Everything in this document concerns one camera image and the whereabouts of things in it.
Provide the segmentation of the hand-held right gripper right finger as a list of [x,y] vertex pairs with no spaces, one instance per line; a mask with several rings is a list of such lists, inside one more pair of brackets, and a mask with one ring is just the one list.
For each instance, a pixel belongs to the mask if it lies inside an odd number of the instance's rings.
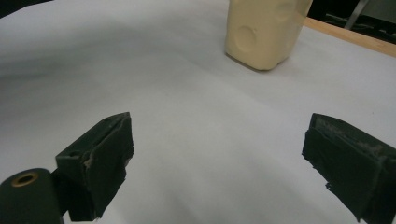
[[392,224],[396,217],[396,148],[340,119],[313,114],[303,157],[358,221]]

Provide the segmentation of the white metal stand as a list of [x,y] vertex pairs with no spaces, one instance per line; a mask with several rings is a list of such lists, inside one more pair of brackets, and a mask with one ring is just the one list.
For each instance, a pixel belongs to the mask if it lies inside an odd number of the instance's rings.
[[344,26],[345,29],[351,30],[352,27],[354,26],[356,20],[360,16],[360,14],[363,12],[367,4],[370,2],[370,0],[360,0],[358,4],[355,6],[352,14],[348,18],[346,25]]

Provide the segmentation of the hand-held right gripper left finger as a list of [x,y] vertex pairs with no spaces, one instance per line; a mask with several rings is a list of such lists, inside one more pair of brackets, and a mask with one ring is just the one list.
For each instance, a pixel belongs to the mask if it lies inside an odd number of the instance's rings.
[[133,155],[128,112],[100,120],[60,152],[52,177],[61,213],[73,221],[101,217],[124,182]]

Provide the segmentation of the cream square container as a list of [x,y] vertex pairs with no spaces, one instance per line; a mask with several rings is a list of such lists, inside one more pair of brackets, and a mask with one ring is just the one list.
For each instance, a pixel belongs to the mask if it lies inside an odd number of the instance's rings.
[[256,70],[286,60],[313,0],[230,0],[225,52]]

